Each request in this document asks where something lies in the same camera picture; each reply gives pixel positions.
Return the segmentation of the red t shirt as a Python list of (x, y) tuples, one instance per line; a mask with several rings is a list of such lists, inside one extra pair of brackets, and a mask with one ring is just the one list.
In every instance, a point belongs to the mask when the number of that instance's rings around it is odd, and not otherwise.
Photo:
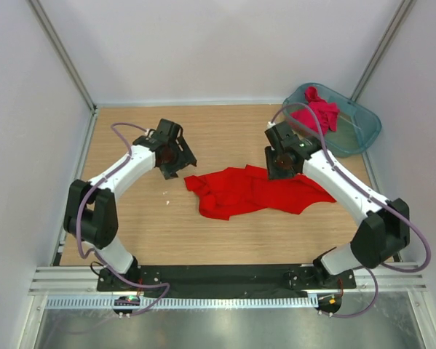
[(301, 214), (312, 204), (336, 202), (320, 185), (302, 174), (270, 180), (265, 168), (251, 165), (191, 175), (184, 182), (187, 190), (199, 198), (199, 213), (216, 220), (229, 220), (262, 209)]

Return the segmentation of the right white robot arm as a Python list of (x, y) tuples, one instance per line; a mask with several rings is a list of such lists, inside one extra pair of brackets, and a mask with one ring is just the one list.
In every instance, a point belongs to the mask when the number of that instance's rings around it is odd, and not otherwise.
[(375, 192), (347, 170), (313, 136), (301, 139), (283, 121), (270, 122), (265, 131), (265, 148), (270, 180), (296, 175), (313, 180), (352, 216), (357, 230), (352, 240), (332, 248), (313, 262), (316, 285), (328, 288), (339, 276), (355, 268), (376, 268), (410, 243), (408, 205)]

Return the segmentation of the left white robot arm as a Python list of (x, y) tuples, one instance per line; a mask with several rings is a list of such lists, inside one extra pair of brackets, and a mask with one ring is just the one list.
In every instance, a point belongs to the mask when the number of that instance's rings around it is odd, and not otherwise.
[(68, 189), (63, 229), (76, 239), (79, 256), (95, 255), (114, 275), (124, 291), (138, 285), (139, 267), (117, 236), (117, 203), (137, 180), (158, 169), (166, 180), (178, 171), (195, 166), (197, 160), (183, 136), (183, 127), (161, 119), (154, 129), (129, 142), (120, 137), (127, 151), (104, 172), (88, 181), (74, 180)]

